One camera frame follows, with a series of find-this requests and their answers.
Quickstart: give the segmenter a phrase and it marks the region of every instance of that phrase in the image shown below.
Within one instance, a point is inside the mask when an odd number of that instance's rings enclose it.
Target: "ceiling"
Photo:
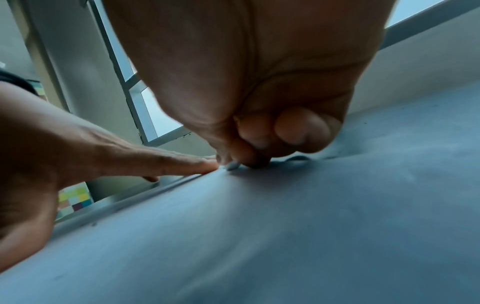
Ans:
[[[0,62],[8,72],[39,80],[7,0],[0,0]]]

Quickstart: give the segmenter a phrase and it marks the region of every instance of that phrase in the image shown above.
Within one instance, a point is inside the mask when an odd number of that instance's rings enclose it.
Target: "blue square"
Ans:
[[[87,207],[87,206],[90,206],[92,204],[92,200],[91,199],[88,199],[88,200],[84,200],[83,202],[81,202],[81,205],[83,206],[83,208]]]

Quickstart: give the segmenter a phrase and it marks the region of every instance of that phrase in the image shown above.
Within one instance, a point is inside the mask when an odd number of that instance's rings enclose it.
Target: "black wristband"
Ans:
[[[14,74],[11,74],[7,71],[4,71],[2,69],[0,69],[0,81],[11,83],[17,87],[21,87],[22,89],[29,91],[30,93],[38,96],[37,92],[35,91],[33,86],[29,84],[28,81]]]

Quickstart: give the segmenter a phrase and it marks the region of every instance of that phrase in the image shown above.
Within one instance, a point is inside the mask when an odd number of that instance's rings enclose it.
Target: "skin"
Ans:
[[[215,160],[135,146],[0,82],[0,272],[44,247],[58,192],[101,176],[205,174]]]
[[[162,109],[222,164],[317,152],[338,134],[392,0],[105,0]]]

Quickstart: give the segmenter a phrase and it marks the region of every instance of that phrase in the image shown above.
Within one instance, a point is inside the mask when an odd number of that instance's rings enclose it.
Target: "mosaic tile wall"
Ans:
[[[55,220],[59,220],[93,203],[94,201],[90,196],[87,184],[80,183],[67,187],[58,193],[58,212]]]

